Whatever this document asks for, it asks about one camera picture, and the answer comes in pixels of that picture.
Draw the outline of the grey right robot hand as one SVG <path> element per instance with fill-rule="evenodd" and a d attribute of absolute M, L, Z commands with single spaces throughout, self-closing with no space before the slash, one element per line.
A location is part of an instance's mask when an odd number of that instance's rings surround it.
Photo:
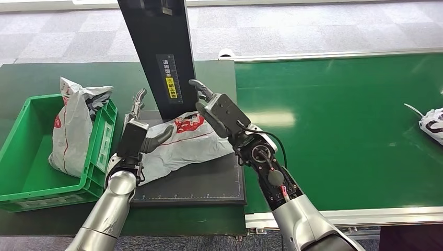
<path fill-rule="evenodd" d="M 199 95 L 199 99 L 204 100 L 208 104 L 214 97 L 214 93 L 205 86 L 201 81 L 197 79 L 190 79 L 189 84 L 193 86 L 198 92 L 201 92 L 202 95 Z M 200 115 L 211 125 L 214 129 L 215 133 L 221 138 L 227 138 L 228 132 L 226 127 L 213 116 L 213 114 L 205 108 L 205 105 L 201 102 L 196 102 L 195 107 Z"/>

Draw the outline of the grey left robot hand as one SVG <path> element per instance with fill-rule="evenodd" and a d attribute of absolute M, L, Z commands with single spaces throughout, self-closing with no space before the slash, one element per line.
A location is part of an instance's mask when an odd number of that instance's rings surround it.
<path fill-rule="evenodd" d="M 126 124 L 131 121 L 132 119 L 139 120 L 142 109 L 144 108 L 143 98 L 147 94 L 147 89 L 142 88 L 140 89 L 137 94 L 133 98 L 133 104 L 132 108 L 129 113 L 125 115 L 124 118 L 124 126 L 123 129 L 125 129 Z M 174 131 L 173 125 L 168 125 L 163 133 L 158 134 L 154 137 L 147 137 L 142 146 L 141 146 L 141 152 L 142 153 L 151 153 L 153 152 L 157 147 L 159 147 L 161 144 L 166 142 L 171 136 Z"/>

